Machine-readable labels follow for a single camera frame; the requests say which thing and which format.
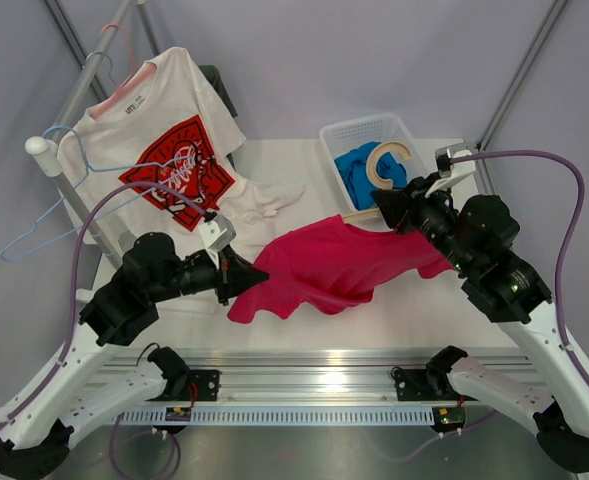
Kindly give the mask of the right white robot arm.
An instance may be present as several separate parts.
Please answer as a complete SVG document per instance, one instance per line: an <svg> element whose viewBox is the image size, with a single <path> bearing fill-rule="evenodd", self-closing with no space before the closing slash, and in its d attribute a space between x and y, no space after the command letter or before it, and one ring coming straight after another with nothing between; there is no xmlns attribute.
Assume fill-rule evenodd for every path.
<svg viewBox="0 0 589 480"><path fill-rule="evenodd" d="M557 465L589 473L589 388L563 343L550 289L511 249L519 224L496 195L455 209L449 192L429 190L433 182L419 177L372 198L390 229L420 234L454 267L470 303L518 345L547 389L495 373L454 346L427 363L428 389L485 403L532 433Z"/></svg>

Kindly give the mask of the pink magenta t shirt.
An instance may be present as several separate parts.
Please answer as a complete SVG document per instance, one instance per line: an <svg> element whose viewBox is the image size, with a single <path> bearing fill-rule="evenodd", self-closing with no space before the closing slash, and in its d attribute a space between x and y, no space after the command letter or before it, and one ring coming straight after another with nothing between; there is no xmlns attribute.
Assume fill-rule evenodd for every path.
<svg viewBox="0 0 589 480"><path fill-rule="evenodd" d="M370 302L376 287L416 271L432 279L452 269L419 233L374 232L335 215L270 242L253 267L269 279L236 298L228 319L249 324L259 311L285 320L304 303L325 315Z"/></svg>

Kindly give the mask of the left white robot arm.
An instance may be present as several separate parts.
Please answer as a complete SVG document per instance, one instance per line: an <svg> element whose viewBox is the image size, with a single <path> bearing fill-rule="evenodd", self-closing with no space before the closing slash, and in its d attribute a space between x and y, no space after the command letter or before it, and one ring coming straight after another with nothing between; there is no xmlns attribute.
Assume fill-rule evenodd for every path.
<svg viewBox="0 0 589 480"><path fill-rule="evenodd" d="M268 280L229 246L221 259L199 250L180 258L173 240L139 237L123 264L92 300L72 316L60 350L13 400L0 407L0 474L43 479L86 436L147 400L175 400L188 392L191 370L170 347L100 390L81 394L88 379L159 318L159 303L212 290L220 303Z"/></svg>

